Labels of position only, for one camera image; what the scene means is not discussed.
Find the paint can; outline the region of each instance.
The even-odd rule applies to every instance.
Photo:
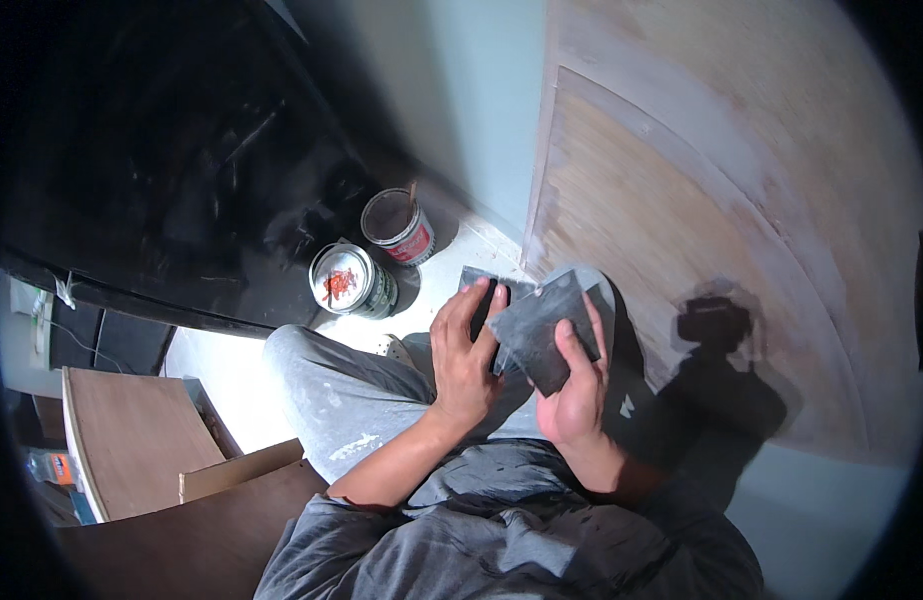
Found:
[[[392,274],[363,247],[345,242],[324,246],[311,261],[308,282],[314,300],[335,315],[383,319],[398,302]]]
[[[409,191],[392,187],[375,194],[361,211],[361,233],[403,267],[415,267],[435,252],[435,230]]]

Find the electrical cord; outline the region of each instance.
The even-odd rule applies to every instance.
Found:
[[[97,348],[88,347],[87,345],[85,345],[84,343],[82,343],[82,340],[80,340],[79,337],[78,337],[77,335],[75,335],[75,332],[73,332],[71,329],[69,329],[69,328],[66,327],[65,325],[63,325],[63,324],[61,324],[61,323],[58,323],[58,322],[55,322],[55,321],[53,321],[53,320],[51,320],[51,319],[49,319],[49,318],[46,318],[45,321],[48,322],[49,324],[55,326],[56,328],[59,328],[60,330],[64,331],[65,333],[67,333],[69,336],[71,336],[71,339],[74,340],[74,342],[75,342],[76,344],[78,344],[79,346],[81,346],[84,350],[88,351],[89,353],[95,353],[96,356],[100,356],[101,358],[103,358],[103,359],[107,360],[108,362],[114,364],[114,365],[115,365],[115,368],[118,369],[118,373],[120,373],[120,374],[122,374],[122,375],[125,374],[125,372],[122,370],[122,366],[118,364],[118,361],[117,361],[117,360],[115,360],[114,358],[108,356],[107,354],[102,354],[101,352],[98,351]]]

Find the hand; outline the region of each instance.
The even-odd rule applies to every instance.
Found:
[[[502,378],[489,371],[498,341],[485,325],[471,342],[471,318],[489,288],[489,279],[479,277],[441,307],[431,323],[431,362],[437,396],[431,408],[442,414],[450,426],[468,433],[489,414],[502,389]],[[498,284],[488,307],[488,317],[508,305],[509,289]]]
[[[571,375],[560,391],[548,397],[536,390],[538,429],[556,446],[590,443],[602,434],[605,392],[609,388],[609,355],[605,350],[602,318],[588,294],[584,294],[584,305],[601,357],[594,363],[588,360],[572,322],[563,318],[554,329],[554,344],[568,363]]]

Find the sandpaper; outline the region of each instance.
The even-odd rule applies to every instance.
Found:
[[[568,270],[487,320],[495,339],[544,396],[561,390],[571,375],[555,346],[559,321],[572,322],[589,360],[601,358],[582,292],[575,271]]]
[[[508,287],[508,303],[514,303],[522,298],[525,298],[527,295],[535,292],[536,284],[529,281],[516,281],[514,279],[508,279],[506,277],[501,277],[493,272],[488,272],[487,270],[477,269],[475,267],[469,267],[465,265],[461,269],[461,277],[458,279],[458,290],[461,290],[467,285],[474,285],[480,277],[488,278],[488,289],[484,293],[484,296],[481,298],[481,302],[478,305],[478,308],[475,310],[475,315],[471,318],[471,341],[474,342],[478,339],[478,334],[482,330],[482,325],[485,324],[485,319],[489,316],[489,307],[492,304],[492,294],[495,293],[495,286],[501,283]],[[495,352],[495,355],[492,356],[491,363],[489,364],[489,369],[492,374],[498,376],[502,373],[512,373],[518,370],[518,365],[515,360],[512,359],[512,354],[509,352],[509,349],[503,344],[499,345],[498,350]]]

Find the plywood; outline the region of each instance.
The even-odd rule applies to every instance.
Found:
[[[255,477],[281,469],[290,463],[297,463],[301,460],[301,456],[301,442],[298,439],[287,439],[244,456],[212,464],[190,473],[180,473],[178,474],[178,502],[191,502],[227,490]]]
[[[287,521],[327,488],[308,462],[293,462],[193,502],[56,534],[99,598],[251,598]]]
[[[180,379],[63,368],[69,451],[96,518],[179,503],[179,474],[225,461]]]
[[[849,19],[832,2],[549,6],[527,271],[605,270],[655,389],[684,356],[677,305],[738,286],[764,310],[766,365],[799,397],[775,441],[908,462],[923,425],[923,176]]]

